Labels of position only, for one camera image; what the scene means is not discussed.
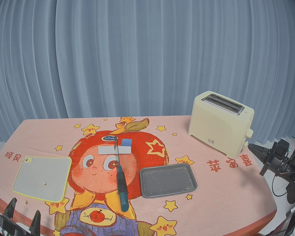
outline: white floor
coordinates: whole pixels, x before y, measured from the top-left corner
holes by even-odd
[[[295,148],[295,139],[294,138],[284,138],[287,142],[290,143],[290,152],[292,153],[294,148]],[[257,145],[261,145],[267,148],[271,148],[273,145],[273,142],[266,142],[266,144],[262,145],[258,142],[256,142]],[[3,148],[3,146],[5,145],[4,142],[0,142],[0,151]],[[258,160],[258,158],[256,158],[254,156],[254,158],[256,159],[258,165],[260,168],[263,167],[263,164]],[[271,188],[271,183],[273,180],[273,176],[274,173],[271,172],[270,170],[268,170],[264,177],[269,185],[269,187]],[[273,190],[277,195],[283,194],[286,192],[286,186],[287,186],[287,181],[283,180],[280,177],[276,177],[273,183]],[[270,231],[274,230],[285,218],[286,218],[286,213],[295,205],[291,205],[287,202],[287,195],[284,195],[282,197],[276,197],[274,196],[274,199],[276,201],[277,207],[278,207],[278,211],[275,215],[275,217],[273,218],[273,220],[264,227],[264,229],[262,229],[260,231],[261,234],[268,234]]]

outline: toaster slot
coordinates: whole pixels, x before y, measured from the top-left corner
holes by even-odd
[[[209,103],[216,106],[224,111],[232,113],[234,115],[239,115],[245,107],[242,105],[232,102],[226,98],[220,97],[216,94],[210,94],[209,96],[202,99],[203,102]]]

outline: blue curtain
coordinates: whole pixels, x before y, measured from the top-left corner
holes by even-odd
[[[189,115],[207,90],[295,135],[295,2],[0,2],[0,141],[24,119]]]

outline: toaster logo text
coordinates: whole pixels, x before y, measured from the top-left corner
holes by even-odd
[[[214,140],[208,139],[208,142],[214,144]]]

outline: white tape strip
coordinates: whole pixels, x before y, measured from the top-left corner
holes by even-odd
[[[131,154],[130,146],[118,146],[119,154]],[[114,146],[98,146],[99,155],[115,154]]]
[[[106,154],[115,154],[114,146],[98,146],[98,154],[106,155]]]

